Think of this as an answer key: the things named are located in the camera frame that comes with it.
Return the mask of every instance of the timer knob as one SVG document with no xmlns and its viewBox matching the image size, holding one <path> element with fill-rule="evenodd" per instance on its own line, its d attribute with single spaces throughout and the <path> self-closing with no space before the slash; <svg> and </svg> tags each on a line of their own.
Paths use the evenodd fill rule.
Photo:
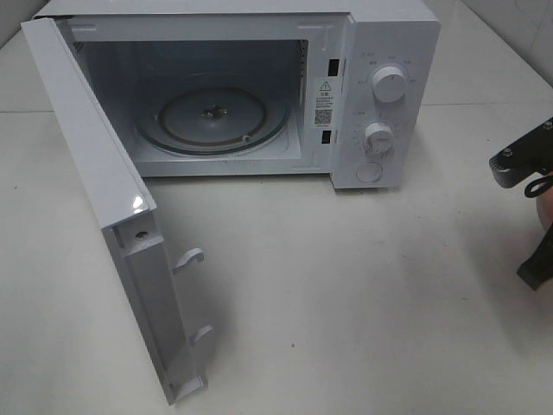
<svg viewBox="0 0 553 415">
<path fill-rule="evenodd" d="M 391 128 L 384 123 L 373 123 L 365 128 L 365 150 L 367 153 L 382 154 L 394 145 Z"/>
<path fill-rule="evenodd" d="M 401 67 L 382 67 L 372 76 L 372 91 L 380 102 L 391 103 L 405 95 L 407 79 Z"/>
</svg>

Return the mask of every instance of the white tabletop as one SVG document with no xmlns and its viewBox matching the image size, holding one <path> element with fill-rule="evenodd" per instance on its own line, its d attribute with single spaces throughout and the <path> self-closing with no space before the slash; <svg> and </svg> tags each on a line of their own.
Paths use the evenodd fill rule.
<svg viewBox="0 0 553 415">
<path fill-rule="evenodd" d="M 21 35 L 0 50 L 0 413 L 531 414 L 553 407 L 543 236 L 488 158 L 553 91 L 462 3 L 443 21 L 399 190 L 325 176 L 156 179 L 176 290 L 217 330 L 209 387 L 168 407 Z"/>
</svg>

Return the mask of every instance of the sticker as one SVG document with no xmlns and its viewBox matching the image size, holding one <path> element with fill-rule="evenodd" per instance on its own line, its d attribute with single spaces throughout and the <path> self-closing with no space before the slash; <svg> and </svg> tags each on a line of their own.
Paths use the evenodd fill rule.
<svg viewBox="0 0 553 415">
<path fill-rule="evenodd" d="M 325 76 L 315 78 L 313 83 L 313 118 L 314 128 L 330 130 L 338 115 L 336 111 L 341 95 L 342 78 Z"/>
</svg>

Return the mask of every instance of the microwave housing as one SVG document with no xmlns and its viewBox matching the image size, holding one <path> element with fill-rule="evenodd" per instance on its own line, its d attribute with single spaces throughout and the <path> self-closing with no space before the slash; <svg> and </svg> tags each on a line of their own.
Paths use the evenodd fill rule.
<svg viewBox="0 0 553 415">
<path fill-rule="evenodd" d="M 397 186 L 440 23 L 420 0 L 52 0 L 22 27 L 173 403 L 206 384 L 211 328 L 185 330 L 172 282 L 203 253 L 167 258 L 142 177 Z"/>
</svg>

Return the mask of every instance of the microwave door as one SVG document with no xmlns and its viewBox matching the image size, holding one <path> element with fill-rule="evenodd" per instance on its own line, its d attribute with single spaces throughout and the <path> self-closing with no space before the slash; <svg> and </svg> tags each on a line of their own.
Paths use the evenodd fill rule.
<svg viewBox="0 0 553 415">
<path fill-rule="evenodd" d="M 203 253 L 193 249 L 168 262 L 156 204 L 80 70 L 73 43 L 49 18 L 22 28 L 171 404 L 205 385 L 194 345 L 211 327 L 185 332 L 173 286 L 175 274 Z"/>
</svg>

